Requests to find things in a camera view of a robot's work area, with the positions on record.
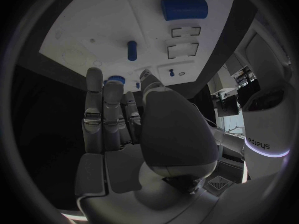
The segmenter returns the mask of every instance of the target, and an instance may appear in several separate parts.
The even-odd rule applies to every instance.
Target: vent
[[[229,180],[227,180],[221,176],[217,176],[216,178],[213,178],[212,180],[210,180],[208,183],[210,185],[212,185],[214,188],[216,188],[217,190],[221,190],[228,184],[228,182],[229,182]]]

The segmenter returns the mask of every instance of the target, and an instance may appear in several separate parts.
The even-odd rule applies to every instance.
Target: metal grate
[[[210,180],[208,183],[212,185],[214,188],[216,188],[217,190],[221,190],[223,187],[225,187],[225,185],[228,184],[228,182],[229,180],[221,176],[217,176],[216,178]]]

